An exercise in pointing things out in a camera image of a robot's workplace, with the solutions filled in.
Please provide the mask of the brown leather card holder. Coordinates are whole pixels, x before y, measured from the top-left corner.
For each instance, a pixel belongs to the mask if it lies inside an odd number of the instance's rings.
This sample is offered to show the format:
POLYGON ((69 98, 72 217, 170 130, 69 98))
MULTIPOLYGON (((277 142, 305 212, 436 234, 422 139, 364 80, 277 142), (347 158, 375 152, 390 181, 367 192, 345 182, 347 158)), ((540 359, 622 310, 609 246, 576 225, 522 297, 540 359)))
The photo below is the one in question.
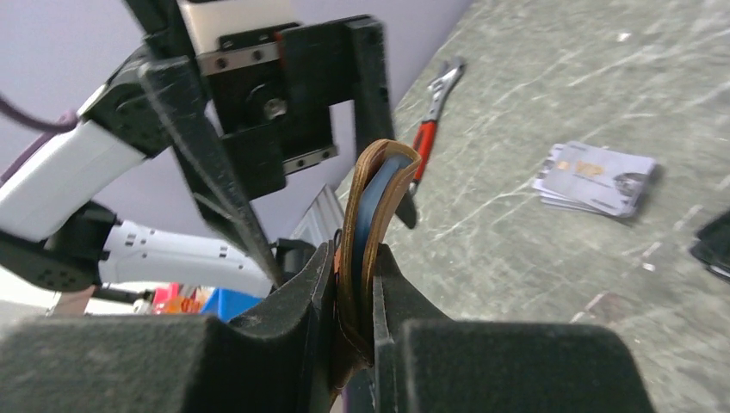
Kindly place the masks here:
POLYGON ((356 373, 374 364, 377 252, 420 164, 415 150, 391 139, 376 140, 356 161, 334 262, 337 300, 330 404, 356 373))

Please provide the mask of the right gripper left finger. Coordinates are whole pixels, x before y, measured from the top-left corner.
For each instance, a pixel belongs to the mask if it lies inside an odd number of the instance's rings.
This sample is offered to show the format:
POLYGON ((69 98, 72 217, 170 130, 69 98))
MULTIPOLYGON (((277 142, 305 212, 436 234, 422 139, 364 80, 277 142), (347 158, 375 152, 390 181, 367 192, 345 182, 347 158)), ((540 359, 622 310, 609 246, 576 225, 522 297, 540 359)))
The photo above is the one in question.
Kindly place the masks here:
POLYGON ((4 412, 326 412, 334 245, 231 322, 38 317, 1 341, 4 412))

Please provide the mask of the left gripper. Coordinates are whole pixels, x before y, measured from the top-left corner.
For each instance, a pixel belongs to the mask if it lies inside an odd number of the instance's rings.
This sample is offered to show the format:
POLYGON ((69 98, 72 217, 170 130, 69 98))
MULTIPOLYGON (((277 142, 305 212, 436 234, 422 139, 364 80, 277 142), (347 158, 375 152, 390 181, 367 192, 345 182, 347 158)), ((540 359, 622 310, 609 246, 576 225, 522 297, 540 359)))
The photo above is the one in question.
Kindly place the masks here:
POLYGON ((250 200, 334 156, 334 104, 353 100, 356 157, 396 139, 383 23, 371 15, 284 23, 220 36, 217 50, 196 55, 177 1, 128 8, 145 32, 139 83, 201 216, 280 287, 250 200))

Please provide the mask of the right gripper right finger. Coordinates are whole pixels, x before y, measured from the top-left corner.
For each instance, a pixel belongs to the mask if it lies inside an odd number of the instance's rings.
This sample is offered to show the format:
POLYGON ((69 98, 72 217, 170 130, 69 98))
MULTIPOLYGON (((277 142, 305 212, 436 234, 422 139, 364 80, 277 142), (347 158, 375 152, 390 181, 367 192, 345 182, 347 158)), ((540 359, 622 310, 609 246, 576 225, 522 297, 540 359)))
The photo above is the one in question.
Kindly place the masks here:
POLYGON ((595 324, 456 321, 381 245, 371 370, 378 412, 651 412, 628 346, 595 324))

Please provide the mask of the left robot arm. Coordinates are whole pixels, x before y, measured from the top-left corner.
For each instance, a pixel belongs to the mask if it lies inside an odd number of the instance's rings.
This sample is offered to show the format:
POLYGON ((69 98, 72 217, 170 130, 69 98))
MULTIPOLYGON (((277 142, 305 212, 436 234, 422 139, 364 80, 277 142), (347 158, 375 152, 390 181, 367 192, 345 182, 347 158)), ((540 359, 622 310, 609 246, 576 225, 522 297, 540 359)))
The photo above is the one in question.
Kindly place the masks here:
POLYGON ((181 282, 258 297, 306 248, 271 243, 251 206, 337 155, 331 106, 355 107, 355 148, 392 139, 384 27, 371 15, 306 25, 288 1, 131 1, 136 49, 1 178, 1 263, 55 292, 181 282), (123 220, 95 195, 173 150, 217 237, 123 220))

